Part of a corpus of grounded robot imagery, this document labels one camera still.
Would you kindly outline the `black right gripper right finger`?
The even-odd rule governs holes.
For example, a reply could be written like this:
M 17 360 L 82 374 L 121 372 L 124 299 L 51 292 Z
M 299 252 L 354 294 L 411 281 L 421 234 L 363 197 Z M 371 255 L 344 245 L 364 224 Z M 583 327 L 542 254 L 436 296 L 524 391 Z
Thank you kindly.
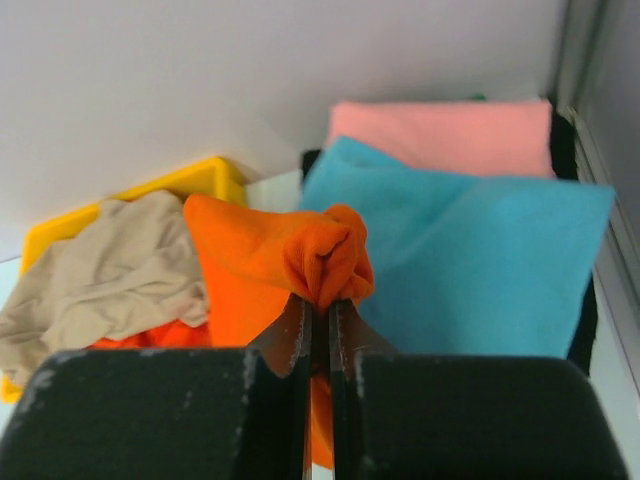
M 328 311 L 331 372 L 354 378 L 358 354 L 395 354 L 398 350 L 364 321 L 351 300 L 334 302 Z

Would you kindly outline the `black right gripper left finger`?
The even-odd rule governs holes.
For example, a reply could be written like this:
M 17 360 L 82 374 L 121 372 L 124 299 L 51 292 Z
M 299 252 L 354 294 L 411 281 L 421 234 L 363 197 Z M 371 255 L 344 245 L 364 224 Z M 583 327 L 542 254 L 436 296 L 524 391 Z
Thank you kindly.
M 280 315 L 249 347 L 259 352 L 271 372 L 285 378 L 294 371 L 300 359 L 310 356 L 312 320 L 311 305 L 291 294 Z

